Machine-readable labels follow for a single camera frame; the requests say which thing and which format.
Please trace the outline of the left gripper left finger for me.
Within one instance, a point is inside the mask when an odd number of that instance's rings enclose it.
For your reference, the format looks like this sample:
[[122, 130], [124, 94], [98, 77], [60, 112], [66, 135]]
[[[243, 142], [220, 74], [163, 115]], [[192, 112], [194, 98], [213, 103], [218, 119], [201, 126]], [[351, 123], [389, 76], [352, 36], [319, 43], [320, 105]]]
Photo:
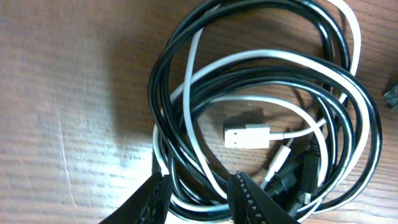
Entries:
[[164, 224], [171, 195], [170, 176], [155, 172], [99, 224]]

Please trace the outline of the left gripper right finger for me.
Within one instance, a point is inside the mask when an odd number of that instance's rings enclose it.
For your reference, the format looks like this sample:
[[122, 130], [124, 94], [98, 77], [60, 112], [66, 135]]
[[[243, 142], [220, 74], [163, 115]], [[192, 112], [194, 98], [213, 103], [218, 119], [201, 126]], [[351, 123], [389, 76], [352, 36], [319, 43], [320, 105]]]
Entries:
[[227, 200], [235, 224], [299, 224], [244, 172], [229, 177]]

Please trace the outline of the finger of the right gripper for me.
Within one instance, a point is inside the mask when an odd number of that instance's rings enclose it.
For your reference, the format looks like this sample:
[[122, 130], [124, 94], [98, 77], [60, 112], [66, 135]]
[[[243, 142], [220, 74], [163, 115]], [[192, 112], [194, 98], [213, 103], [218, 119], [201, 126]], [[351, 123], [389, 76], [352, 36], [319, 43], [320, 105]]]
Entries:
[[388, 89], [385, 94], [383, 95], [385, 101], [386, 101], [386, 106], [389, 109], [392, 109], [394, 111], [398, 110], [398, 86], [397, 83], [394, 84], [390, 89]]

